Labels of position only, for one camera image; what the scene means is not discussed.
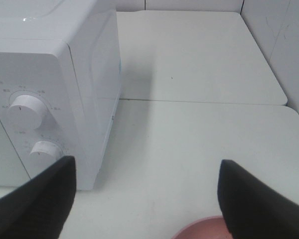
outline microwave oven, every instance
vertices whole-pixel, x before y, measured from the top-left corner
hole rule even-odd
[[[93,188],[121,91],[115,7],[0,0],[0,123],[19,160],[1,157],[0,185],[73,155],[77,188]]]

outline white table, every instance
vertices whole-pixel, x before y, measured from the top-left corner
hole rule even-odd
[[[62,239],[168,239],[221,215],[221,159],[299,204],[299,116],[281,106],[120,101],[95,189]]]
[[[121,99],[285,105],[234,12],[118,12]]]

